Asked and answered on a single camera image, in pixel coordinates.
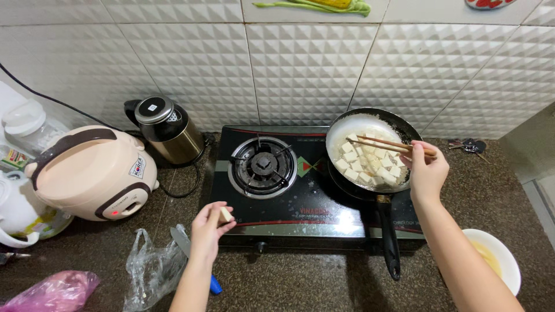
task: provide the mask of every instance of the keys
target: keys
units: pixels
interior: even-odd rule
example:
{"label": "keys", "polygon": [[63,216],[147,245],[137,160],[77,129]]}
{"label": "keys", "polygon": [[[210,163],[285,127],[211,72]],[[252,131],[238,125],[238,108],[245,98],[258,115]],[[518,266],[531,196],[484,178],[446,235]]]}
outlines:
{"label": "keys", "polygon": [[482,153],[486,151],[487,144],[484,141],[476,141],[474,139],[466,139],[466,140],[459,140],[459,139],[450,139],[447,141],[449,144],[449,149],[455,148],[463,148],[465,152],[474,153],[478,155],[478,157],[482,158],[486,163],[490,163]]}

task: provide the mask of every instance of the plastic bag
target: plastic bag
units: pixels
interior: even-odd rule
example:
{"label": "plastic bag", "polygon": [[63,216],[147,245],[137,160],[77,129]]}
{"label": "plastic bag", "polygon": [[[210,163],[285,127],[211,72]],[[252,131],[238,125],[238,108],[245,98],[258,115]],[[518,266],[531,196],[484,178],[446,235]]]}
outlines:
{"label": "plastic bag", "polygon": [[[175,228],[185,234],[183,225],[178,224]],[[165,248],[155,248],[145,229],[136,232],[137,237],[125,265],[131,275],[131,286],[123,305],[125,312],[147,310],[174,291],[187,263],[187,257],[175,241],[172,240]],[[144,237],[144,244],[138,249],[141,236]]]}
{"label": "plastic bag", "polygon": [[0,312],[74,312],[100,282],[92,272],[61,271],[15,296]]}

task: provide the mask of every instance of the chopsticks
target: chopsticks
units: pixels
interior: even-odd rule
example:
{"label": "chopsticks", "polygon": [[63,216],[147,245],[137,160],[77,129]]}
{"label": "chopsticks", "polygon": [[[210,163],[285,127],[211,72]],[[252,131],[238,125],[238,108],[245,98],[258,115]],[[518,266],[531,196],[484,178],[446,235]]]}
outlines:
{"label": "chopsticks", "polygon": [[[390,142],[390,141],[375,139],[375,138],[367,138],[367,137],[364,137],[363,135],[357,135],[357,137],[360,138],[360,139],[364,139],[364,140],[371,140],[371,141],[376,141],[378,143],[388,144],[388,145],[391,145],[391,146],[394,146],[394,147],[385,146],[385,145],[378,145],[378,144],[362,142],[362,141],[354,141],[354,140],[351,140],[349,138],[347,138],[347,140],[349,142],[356,142],[356,143],[360,143],[360,144],[364,144],[364,145],[368,145],[368,146],[372,146],[372,147],[376,147],[376,148],[387,149],[387,150],[390,150],[392,152],[398,152],[398,153],[412,152],[412,148],[413,148],[412,145]],[[431,159],[436,159],[436,151],[432,150],[432,149],[429,149],[429,148],[424,148],[424,156],[429,157]]]}

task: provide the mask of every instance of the korea label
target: korea label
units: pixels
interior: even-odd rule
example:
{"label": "korea label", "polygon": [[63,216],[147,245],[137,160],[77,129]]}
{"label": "korea label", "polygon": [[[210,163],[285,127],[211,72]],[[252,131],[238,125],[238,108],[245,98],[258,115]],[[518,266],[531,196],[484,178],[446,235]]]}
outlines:
{"label": "korea label", "polygon": [[137,159],[133,167],[131,167],[131,170],[129,171],[129,175],[142,179],[143,173],[144,173],[144,167],[147,166],[147,161],[140,154],[138,155],[139,155],[139,158]]}

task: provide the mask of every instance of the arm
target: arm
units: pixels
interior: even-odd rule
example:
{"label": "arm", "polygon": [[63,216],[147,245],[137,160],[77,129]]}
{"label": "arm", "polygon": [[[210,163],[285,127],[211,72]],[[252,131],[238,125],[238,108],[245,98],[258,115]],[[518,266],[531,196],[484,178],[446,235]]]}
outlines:
{"label": "arm", "polygon": [[[441,151],[426,142],[413,141],[411,199],[428,246],[436,260],[455,305],[461,312],[524,311],[503,280],[482,259],[453,217],[440,202],[440,190],[449,165]],[[423,148],[437,152],[426,163]]]}
{"label": "arm", "polygon": [[170,312],[200,312],[206,310],[212,265],[218,254],[218,240],[237,222],[231,222],[218,228],[220,207],[226,202],[206,205],[196,216],[191,230],[191,258],[179,280]]}

